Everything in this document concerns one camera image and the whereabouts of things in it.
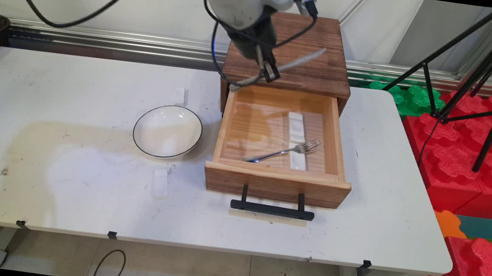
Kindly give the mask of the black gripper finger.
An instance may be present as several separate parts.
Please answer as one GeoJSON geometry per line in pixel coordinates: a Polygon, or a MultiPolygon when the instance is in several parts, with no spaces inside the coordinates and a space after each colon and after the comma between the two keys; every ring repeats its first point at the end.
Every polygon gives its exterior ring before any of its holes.
{"type": "Polygon", "coordinates": [[[275,80],[280,78],[280,72],[275,60],[266,59],[264,77],[267,83],[274,82],[275,80]]]}
{"type": "Polygon", "coordinates": [[[272,78],[272,68],[269,69],[269,63],[264,58],[262,58],[259,60],[259,66],[259,78],[264,79],[265,82],[270,82],[272,78]]]}

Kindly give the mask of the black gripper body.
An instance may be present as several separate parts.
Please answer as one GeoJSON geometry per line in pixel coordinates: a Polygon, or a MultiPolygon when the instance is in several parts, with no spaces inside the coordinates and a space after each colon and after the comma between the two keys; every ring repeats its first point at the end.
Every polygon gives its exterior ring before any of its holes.
{"type": "Polygon", "coordinates": [[[251,26],[245,29],[230,30],[230,39],[234,42],[239,53],[245,58],[258,61],[257,47],[265,62],[276,63],[273,47],[278,42],[277,33],[272,23],[272,15],[263,13],[251,26]]]}

